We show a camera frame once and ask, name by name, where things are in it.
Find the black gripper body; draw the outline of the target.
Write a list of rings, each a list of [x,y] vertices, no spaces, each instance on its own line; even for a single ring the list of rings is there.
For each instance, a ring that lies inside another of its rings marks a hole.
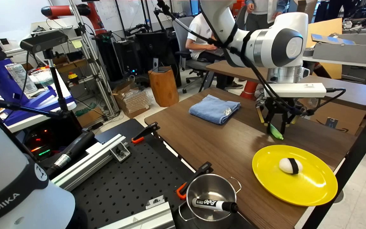
[[[267,98],[264,105],[270,113],[290,113],[299,116],[304,112],[304,108],[294,98],[273,99]]]

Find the white Franka robot base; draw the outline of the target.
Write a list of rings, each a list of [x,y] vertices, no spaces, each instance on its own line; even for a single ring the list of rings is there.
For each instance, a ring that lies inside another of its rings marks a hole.
[[[66,229],[74,213],[73,193],[0,128],[0,229]]]

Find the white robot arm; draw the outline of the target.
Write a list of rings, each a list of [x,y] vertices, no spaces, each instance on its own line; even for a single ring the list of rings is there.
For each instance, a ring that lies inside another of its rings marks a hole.
[[[231,4],[233,0],[200,0],[202,14],[226,61],[235,67],[252,68],[261,81],[263,107],[268,109],[263,123],[272,127],[273,117],[281,114],[278,131],[284,133],[296,117],[306,113],[296,102],[296,85],[306,71],[303,53],[309,16],[300,11],[285,12],[276,16],[271,26],[249,30],[235,21]]]

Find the red robot arm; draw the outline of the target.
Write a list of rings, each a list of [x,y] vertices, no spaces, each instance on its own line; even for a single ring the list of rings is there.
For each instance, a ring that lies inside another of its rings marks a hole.
[[[98,14],[95,7],[95,2],[98,0],[81,0],[81,4],[76,5],[76,11],[80,16],[85,16],[90,24],[93,25],[94,34],[104,34],[107,29]],[[41,12],[47,16],[48,19],[57,19],[60,16],[70,16],[74,15],[74,10],[71,5],[50,5],[43,6]]]

